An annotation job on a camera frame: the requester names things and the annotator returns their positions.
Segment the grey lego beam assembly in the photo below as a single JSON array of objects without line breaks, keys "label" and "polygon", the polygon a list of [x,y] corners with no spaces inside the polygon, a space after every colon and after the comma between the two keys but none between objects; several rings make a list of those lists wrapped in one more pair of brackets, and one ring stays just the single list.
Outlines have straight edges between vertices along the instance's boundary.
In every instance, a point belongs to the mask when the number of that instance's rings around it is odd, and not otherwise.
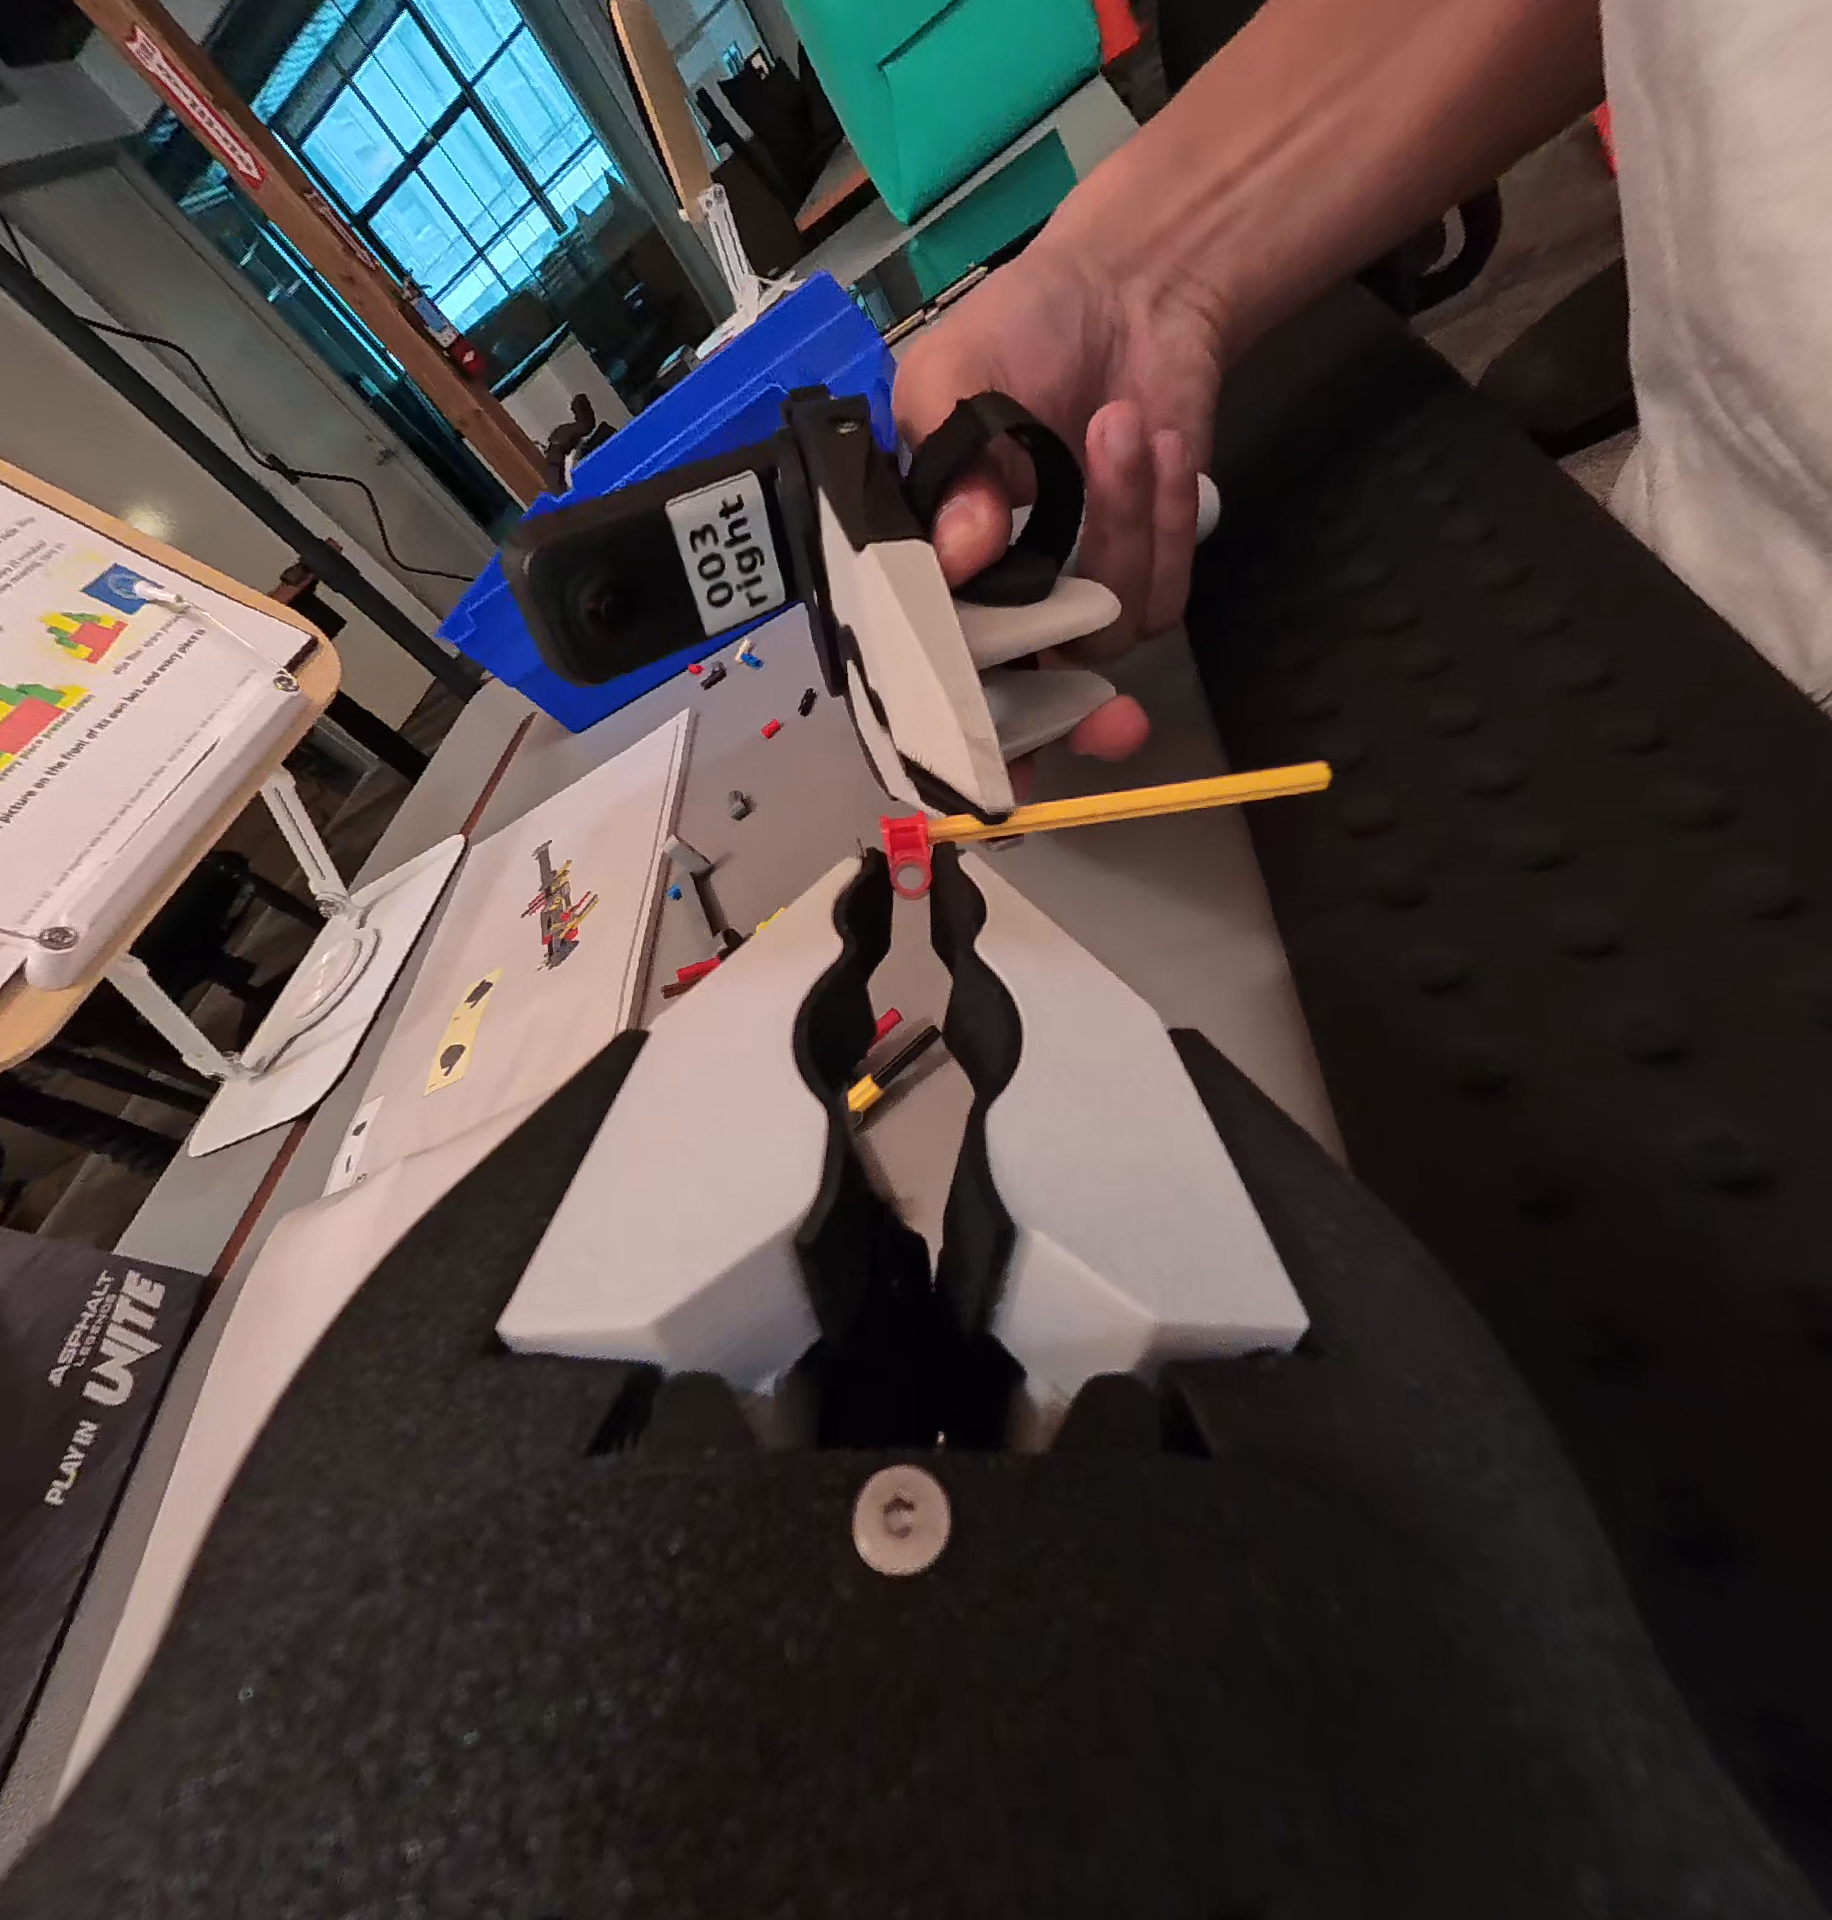
[{"label": "grey lego beam assembly", "polygon": [[[721,911],[712,884],[715,859],[676,836],[664,843],[664,857],[672,873],[666,900],[696,906],[710,936],[702,958],[676,966],[673,975],[661,985],[661,1000],[676,1004],[719,973],[748,940]],[[861,1125],[892,1092],[899,1092],[932,1057],[939,1057],[941,1048],[943,1032],[936,1021],[905,1021],[899,1007],[881,1012],[872,1043],[858,1058],[846,1088],[851,1122]]]}]

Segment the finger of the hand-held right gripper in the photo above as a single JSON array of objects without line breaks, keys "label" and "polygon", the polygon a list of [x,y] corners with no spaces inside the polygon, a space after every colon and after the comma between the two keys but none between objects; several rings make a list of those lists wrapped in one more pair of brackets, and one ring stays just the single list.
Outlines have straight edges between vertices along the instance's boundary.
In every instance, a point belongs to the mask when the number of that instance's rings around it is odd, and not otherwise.
[{"label": "finger of the hand-held right gripper", "polygon": [[926,776],[911,775],[897,749],[881,711],[874,705],[872,691],[858,663],[855,645],[843,642],[840,656],[840,697],[850,711],[863,762],[871,765],[884,796],[899,803],[902,812],[919,812],[941,820],[951,812],[947,797],[936,800],[923,784]]},{"label": "finger of the hand-held right gripper", "polygon": [[928,541],[830,537],[830,610],[911,775],[951,814],[998,823],[1016,807],[992,711]]}]

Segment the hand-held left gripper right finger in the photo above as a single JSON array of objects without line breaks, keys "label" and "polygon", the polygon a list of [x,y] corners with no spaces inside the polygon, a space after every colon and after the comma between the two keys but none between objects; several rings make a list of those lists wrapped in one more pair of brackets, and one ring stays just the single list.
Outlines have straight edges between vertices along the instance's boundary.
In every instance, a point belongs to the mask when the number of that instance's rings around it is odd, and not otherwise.
[{"label": "hand-held left gripper right finger", "polygon": [[982,857],[932,859],[971,1092],[936,1288],[1029,1381],[1288,1352],[1309,1317],[1157,1012]]}]

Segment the person's right forearm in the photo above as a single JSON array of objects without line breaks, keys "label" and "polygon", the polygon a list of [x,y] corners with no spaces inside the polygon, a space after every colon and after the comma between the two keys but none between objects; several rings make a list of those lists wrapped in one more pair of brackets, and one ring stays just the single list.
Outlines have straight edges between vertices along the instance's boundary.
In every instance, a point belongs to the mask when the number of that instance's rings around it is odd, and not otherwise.
[{"label": "person's right forearm", "polygon": [[1121,289],[1235,356],[1598,100],[1598,4],[1265,4],[1144,128]]}]

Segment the blue storage bin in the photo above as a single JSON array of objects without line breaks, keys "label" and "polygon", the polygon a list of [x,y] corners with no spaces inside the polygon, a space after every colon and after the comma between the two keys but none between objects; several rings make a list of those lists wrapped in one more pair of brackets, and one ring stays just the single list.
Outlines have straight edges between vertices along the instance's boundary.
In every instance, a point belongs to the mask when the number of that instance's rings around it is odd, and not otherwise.
[{"label": "blue storage bin", "polygon": [[[831,275],[814,273],[585,457],[562,494],[542,494],[521,520],[538,522],[664,468],[757,443],[781,428],[784,400],[808,387],[863,397],[872,434],[890,448],[899,437],[897,372],[893,351],[850,289]],[[600,688],[578,688],[545,665],[500,561],[483,568],[435,634],[568,734],[593,728],[706,656],[700,643],[666,647],[661,663],[642,665]]]}]

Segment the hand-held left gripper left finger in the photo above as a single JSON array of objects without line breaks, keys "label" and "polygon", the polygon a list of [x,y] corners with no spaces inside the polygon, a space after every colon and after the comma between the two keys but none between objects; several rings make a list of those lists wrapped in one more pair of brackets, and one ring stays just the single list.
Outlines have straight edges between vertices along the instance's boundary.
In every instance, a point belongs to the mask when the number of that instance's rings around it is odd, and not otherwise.
[{"label": "hand-held left gripper left finger", "polygon": [[846,1103],[893,905],[884,854],[843,857],[651,1025],[503,1308],[511,1350],[794,1363],[899,1296]]}]

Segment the white desk stand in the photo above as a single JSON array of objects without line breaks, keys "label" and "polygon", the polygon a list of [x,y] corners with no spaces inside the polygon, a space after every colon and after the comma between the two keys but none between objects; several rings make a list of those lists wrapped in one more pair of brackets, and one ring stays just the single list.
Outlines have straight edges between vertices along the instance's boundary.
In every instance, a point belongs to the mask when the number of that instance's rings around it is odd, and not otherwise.
[{"label": "white desk stand", "polygon": [[216,1048],[133,952],[117,957],[106,973],[136,1013],[176,1048],[184,1067],[226,1087],[266,1077],[293,1043],[340,1012],[353,997],[378,948],[370,910],[343,884],[292,775],[272,771],[260,796],[296,856],[327,926],[305,953],[299,975],[280,995],[275,1012],[260,1025],[250,1058]]}]

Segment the person's right hand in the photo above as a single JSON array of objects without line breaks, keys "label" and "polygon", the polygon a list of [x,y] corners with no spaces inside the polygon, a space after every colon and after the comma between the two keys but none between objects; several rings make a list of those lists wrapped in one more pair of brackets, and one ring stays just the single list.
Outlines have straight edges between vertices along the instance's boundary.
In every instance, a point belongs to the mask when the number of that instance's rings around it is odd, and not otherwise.
[{"label": "person's right hand", "polygon": [[1166,273],[1138,225],[1074,199],[901,355],[893,412],[907,448],[983,393],[1018,402],[1083,462],[1080,577],[1118,619],[1037,656],[1041,672],[1102,672],[1173,631],[1191,587],[1199,476],[1208,468],[1224,304]]}]

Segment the wooden post red sign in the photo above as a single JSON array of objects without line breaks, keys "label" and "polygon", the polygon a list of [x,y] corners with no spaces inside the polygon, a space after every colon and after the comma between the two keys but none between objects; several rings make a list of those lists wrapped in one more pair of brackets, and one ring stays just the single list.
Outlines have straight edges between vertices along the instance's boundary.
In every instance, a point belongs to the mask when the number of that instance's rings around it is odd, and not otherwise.
[{"label": "wooden post red sign", "polygon": [[545,457],[486,387],[464,372],[393,273],[363,244],[198,42],[157,3],[82,3],[80,11],[182,126],[352,306],[513,500],[533,506]]}]

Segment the lego instruction booklet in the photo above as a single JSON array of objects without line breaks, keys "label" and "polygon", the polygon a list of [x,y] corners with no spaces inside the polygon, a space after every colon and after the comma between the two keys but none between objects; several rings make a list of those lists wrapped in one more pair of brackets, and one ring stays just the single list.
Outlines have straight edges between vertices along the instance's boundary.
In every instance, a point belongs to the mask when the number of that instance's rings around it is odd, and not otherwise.
[{"label": "lego instruction booklet", "polygon": [[226,1306],[55,1803],[126,1709],[216,1508],[333,1320],[445,1195],[637,1023],[691,734],[689,715],[666,721],[465,856],[327,1195],[277,1227]]}]

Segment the long yellow lego axle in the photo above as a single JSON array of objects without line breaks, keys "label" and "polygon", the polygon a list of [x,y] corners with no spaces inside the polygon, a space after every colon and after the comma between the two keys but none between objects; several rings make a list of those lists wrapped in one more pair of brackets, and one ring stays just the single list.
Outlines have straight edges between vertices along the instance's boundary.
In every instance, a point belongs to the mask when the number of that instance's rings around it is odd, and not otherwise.
[{"label": "long yellow lego axle", "polygon": [[1204,781],[1177,781],[1138,788],[1083,796],[1061,801],[1022,803],[998,823],[973,814],[926,822],[931,845],[967,845],[1092,826],[1118,826],[1173,814],[1219,811],[1325,793],[1336,779],[1327,762],[1275,765]]}]

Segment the lego set box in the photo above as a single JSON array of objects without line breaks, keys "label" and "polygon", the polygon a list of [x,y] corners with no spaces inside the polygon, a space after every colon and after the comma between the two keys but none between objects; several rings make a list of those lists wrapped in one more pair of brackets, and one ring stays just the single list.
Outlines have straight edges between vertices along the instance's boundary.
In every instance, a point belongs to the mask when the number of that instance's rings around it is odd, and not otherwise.
[{"label": "lego set box", "polygon": [[208,1286],[0,1229],[0,1789]]}]

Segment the black perforated panel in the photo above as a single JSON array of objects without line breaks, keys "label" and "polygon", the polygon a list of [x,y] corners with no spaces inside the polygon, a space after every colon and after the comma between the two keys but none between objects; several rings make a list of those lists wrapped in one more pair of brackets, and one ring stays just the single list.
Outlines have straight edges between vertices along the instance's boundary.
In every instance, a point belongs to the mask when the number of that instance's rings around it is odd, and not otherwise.
[{"label": "black perforated panel", "polygon": [[1357,1174],[1832,1911],[1832,723],[1383,301],[1217,422],[1191,645]]}]

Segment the pile of small lego pins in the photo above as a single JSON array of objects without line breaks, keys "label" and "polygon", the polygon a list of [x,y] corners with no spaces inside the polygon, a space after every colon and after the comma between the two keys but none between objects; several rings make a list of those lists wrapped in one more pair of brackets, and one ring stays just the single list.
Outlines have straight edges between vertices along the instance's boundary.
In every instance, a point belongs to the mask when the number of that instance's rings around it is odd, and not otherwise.
[{"label": "pile of small lego pins", "polygon": [[821,721],[826,702],[802,715],[803,693],[824,694],[802,611],[726,640],[691,675],[691,760],[679,822],[715,832],[735,826],[732,797],[757,808],[781,783],[786,760]]}]

